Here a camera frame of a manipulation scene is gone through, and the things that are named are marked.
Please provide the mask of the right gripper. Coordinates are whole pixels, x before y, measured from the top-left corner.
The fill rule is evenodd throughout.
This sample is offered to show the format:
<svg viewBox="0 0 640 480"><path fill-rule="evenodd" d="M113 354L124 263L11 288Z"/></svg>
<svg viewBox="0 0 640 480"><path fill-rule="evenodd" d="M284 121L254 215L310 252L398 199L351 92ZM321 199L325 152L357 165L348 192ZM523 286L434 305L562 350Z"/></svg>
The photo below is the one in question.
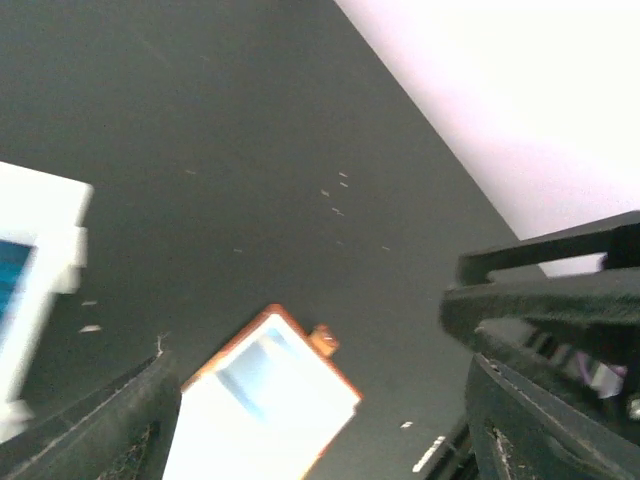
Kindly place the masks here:
<svg viewBox="0 0 640 480"><path fill-rule="evenodd" d="M598 271L517 282L491 273L591 254ZM616 215L506 247L460 257L456 284L440 304L443 329L469 350L541 380L558 371L539 355L487 330L489 320L523 320L591 357L639 377L639 214Z"/></svg>

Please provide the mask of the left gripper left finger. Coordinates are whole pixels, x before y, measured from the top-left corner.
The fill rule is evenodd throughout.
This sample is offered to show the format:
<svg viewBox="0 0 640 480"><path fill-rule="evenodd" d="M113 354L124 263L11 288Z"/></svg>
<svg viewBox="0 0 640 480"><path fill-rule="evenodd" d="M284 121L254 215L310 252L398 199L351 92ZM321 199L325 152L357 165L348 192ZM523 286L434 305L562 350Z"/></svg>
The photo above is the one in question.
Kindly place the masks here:
<svg viewBox="0 0 640 480"><path fill-rule="evenodd" d="M3 479L160 479L181 405L173 355L156 354L1 444Z"/></svg>

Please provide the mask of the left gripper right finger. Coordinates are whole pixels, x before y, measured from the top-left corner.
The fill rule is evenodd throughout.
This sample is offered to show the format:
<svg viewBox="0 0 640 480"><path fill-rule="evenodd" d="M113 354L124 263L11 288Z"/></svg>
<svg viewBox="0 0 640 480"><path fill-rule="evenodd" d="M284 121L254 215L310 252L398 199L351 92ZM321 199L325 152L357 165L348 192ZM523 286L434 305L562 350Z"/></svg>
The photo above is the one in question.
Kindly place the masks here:
<svg viewBox="0 0 640 480"><path fill-rule="evenodd" d="M639 447L508 366L473 356L467 422L482 479L637 479Z"/></svg>

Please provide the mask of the brown leather card holder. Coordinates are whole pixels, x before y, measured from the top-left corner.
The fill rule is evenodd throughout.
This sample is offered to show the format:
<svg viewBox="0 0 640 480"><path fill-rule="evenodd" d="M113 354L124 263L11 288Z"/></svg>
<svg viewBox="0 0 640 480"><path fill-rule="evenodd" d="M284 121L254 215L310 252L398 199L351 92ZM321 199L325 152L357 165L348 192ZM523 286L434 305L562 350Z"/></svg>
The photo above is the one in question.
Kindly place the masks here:
<svg viewBox="0 0 640 480"><path fill-rule="evenodd" d="M164 478L305 478L363 399L338 346L267 306L183 384Z"/></svg>

